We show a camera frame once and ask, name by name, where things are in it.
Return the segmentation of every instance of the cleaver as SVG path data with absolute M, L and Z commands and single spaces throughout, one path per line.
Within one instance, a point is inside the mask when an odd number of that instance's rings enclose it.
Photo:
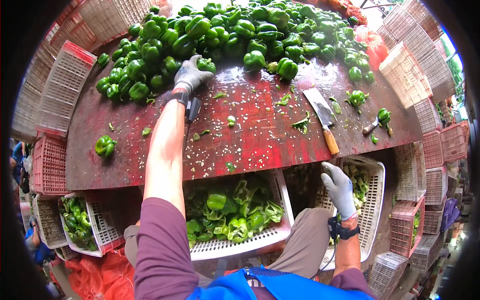
M 313 106 L 313 109 L 317 113 L 320 122 L 322 123 L 322 129 L 324 131 L 325 142 L 327 143 L 328 150 L 330 150 L 331 155 L 337 154 L 339 151 L 338 146 L 335 141 L 333 133 L 330 131 L 328 126 L 334 125 L 337 120 L 335 115 L 332 112 L 332 109 L 325 101 L 324 97 L 316 88 L 311 88 L 309 90 L 303 91 L 305 97 L 307 97 L 310 105 Z

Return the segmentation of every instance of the crate of cut peppers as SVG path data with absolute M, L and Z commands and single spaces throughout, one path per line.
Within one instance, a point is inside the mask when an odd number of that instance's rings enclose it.
M 294 219 L 279 169 L 186 182 L 193 261 L 255 250 L 290 234 Z
M 112 101 L 142 104 L 167 89 L 181 61 L 198 53 L 197 66 L 216 72 L 216 63 L 243 60 L 246 72 L 266 68 L 280 79 L 292 80 L 298 65 L 310 57 L 341 61 L 353 82 L 375 81 L 365 54 L 367 45 L 354 39 L 355 17 L 289 0 L 251 0 L 224 7 L 208 3 L 202 10 L 185 5 L 169 18 L 152 6 L 142 24 L 129 28 L 111 57 L 103 53 L 98 65 L 115 63 L 97 83 L 99 93 Z

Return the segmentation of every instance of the cable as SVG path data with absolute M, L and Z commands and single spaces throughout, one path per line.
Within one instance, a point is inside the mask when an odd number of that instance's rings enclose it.
M 335 252 L 336 252 L 336 239 L 333 241 L 333 254 L 332 254 L 332 257 L 330 258 L 330 260 L 327 262 L 327 264 L 320 270 L 323 271 L 333 260 L 333 258 L 335 257 Z

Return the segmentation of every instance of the forearm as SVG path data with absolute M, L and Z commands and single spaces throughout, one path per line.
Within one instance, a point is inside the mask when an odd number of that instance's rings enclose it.
M 182 147 L 185 106 L 177 100 L 165 105 L 152 133 L 145 170 L 144 199 L 172 203 L 185 217 L 182 191 Z
M 352 217 L 342 222 L 342 227 L 355 229 L 357 227 L 357 218 Z M 343 271 L 357 268 L 360 270 L 360 241 L 359 235 L 356 234 L 348 240 L 340 239 L 336 247 L 335 253 L 335 271 L 333 276 L 342 273 Z

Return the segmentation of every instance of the wristband device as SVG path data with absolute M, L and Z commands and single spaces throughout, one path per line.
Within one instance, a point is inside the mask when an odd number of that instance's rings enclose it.
M 348 240 L 360 233 L 360 227 L 358 225 L 352 230 L 342 227 L 342 221 L 338 221 L 336 216 L 328 219 L 328 230 L 333 240 L 336 240 L 337 235 L 339 235 L 342 240 Z
M 202 102 L 193 98 L 190 100 L 190 96 L 185 92 L 177 92 L 170 96 L 170 100 L 176 99 L 179 103 L 185 106 L 185 116 L 187 117 L 187 124 L 191 124 L 193 120 L 198 116 L 200 109 L 202 108 Z

